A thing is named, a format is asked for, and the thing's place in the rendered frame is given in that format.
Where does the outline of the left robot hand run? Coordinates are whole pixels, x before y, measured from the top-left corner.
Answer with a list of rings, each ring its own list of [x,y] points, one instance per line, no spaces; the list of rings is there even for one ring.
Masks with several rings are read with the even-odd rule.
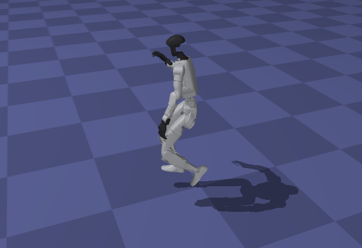
[[[160,123],[160,125],[159,125],[159,131],[158,131],[158,133],[159,133],[159,135],[162,137],[162,138],[164,138],[164,139],[167,139],[166,137],[165,137],[165,132],[166,132],[166,126],[169,124],[169,122],[170,122],[170,119],[168,118],[167,120],[166,120],[166,123],[162,120],[161,121],[161,123]]]

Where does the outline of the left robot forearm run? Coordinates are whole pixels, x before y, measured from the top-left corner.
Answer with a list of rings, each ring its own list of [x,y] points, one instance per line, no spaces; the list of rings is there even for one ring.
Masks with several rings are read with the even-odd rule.
[[[165,114],[164,116],[162,117],[162,120],[166,123],[166,120],[169,118],[171,120],[173,114],[174,114],[174,111],[175,111],[175,108],[177,107],[177,103],[176,103],[176,93],[175,92],[172,92],[170,94],[170,98],[169,98],[169,103],[168,103],[168,107],[165,111]]]

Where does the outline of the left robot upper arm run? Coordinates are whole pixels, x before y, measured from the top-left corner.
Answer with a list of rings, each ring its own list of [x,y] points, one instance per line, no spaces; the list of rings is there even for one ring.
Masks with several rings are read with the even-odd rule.
[[[182,97],[182,84],[183,84],[183,77],[185,74],[185,68],[183,64],[177,64],[173,68],[173,86],[174,92],[176,93],[176,101],[179,101]]]

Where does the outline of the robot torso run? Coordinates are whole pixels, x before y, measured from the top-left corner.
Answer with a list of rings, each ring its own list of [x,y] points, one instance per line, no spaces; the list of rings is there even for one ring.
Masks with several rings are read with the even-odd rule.
[[[182,84],[182,98],[185,98],[185,102],[183,104],[183,114],[189,114],[190,112],[192,112],[195,115],[195,119],[197,116],[197,103],[196,99],[193,96],[197,95],[198,87],[193,63],[191,58],[189,57],[188,60],[182,61],[180,60],[180,58],[178,58],[178,61],[175,61],[173,68],[177,64],[183,64],[185,68],[185,74]]]

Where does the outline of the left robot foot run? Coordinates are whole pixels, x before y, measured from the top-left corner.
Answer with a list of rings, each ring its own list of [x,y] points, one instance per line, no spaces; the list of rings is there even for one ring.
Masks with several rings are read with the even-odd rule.
[[[198,168],[200,171],[196,174],[194,173],[192,181],[190,183],[191,186],[194,186],[195,184],[198,183],[198,181],[200,180],[200,178],[203,176],[203,174],[205,174],[205,172],[208,170],[208,167],[205,165],[200,165]]]

